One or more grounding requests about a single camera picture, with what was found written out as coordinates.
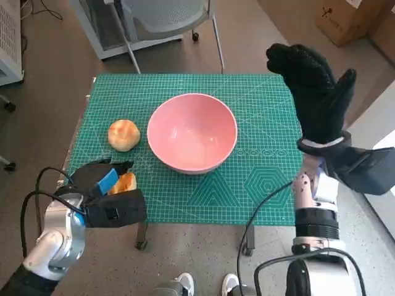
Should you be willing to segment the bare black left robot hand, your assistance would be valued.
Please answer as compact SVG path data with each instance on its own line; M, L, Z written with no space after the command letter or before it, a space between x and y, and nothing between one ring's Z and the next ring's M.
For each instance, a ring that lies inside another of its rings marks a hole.
M134 161L112 162L111 158L102 158L78 168L71 179L75 187L88 194L90 198L106 195L130 168Z

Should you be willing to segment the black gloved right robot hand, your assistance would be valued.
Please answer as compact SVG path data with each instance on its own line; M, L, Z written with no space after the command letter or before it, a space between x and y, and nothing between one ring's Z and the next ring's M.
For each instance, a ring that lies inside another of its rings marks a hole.
M282 76L293 96L303 138L317 144L340 138L356 70L349 68L336 79L324 56L302 44L275 43L266 56L267 68Z

